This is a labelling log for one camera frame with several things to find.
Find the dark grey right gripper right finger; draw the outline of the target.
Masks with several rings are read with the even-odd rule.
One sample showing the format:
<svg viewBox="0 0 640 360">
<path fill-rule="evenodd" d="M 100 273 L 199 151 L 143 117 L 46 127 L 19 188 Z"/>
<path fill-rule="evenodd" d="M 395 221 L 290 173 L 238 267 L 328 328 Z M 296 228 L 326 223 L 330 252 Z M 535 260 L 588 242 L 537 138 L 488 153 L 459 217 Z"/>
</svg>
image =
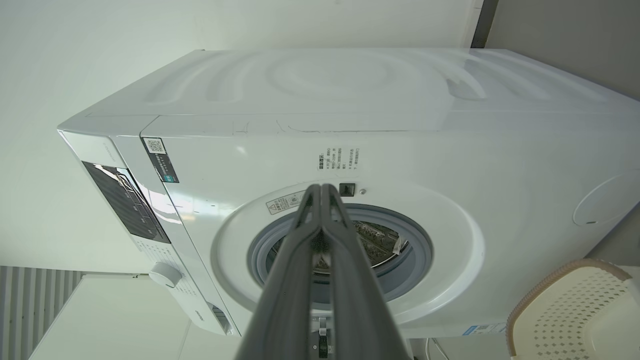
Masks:
<svg viewBox="0 0 640 360">
<path fill-rule="evenodd" d="M 405 343 L 338 190 L 320 187 L 323 256 L 330 266 L 337 360 L 408 360 Z"/>
</svg>

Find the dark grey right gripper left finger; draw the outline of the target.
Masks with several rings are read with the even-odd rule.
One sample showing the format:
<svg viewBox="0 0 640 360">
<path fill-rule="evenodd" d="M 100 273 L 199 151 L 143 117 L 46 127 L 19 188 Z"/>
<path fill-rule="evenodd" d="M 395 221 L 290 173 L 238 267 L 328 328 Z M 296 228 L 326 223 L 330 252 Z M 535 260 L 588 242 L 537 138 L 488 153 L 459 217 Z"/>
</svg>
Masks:
<svg viewBox="0 0 640 360">
<path fill-rule="evenodd" d="M 313 184 L 282 241 L 236 359 L 309 358 L 314 257 L 322 251 L 322 187 Z"/>
</svg>

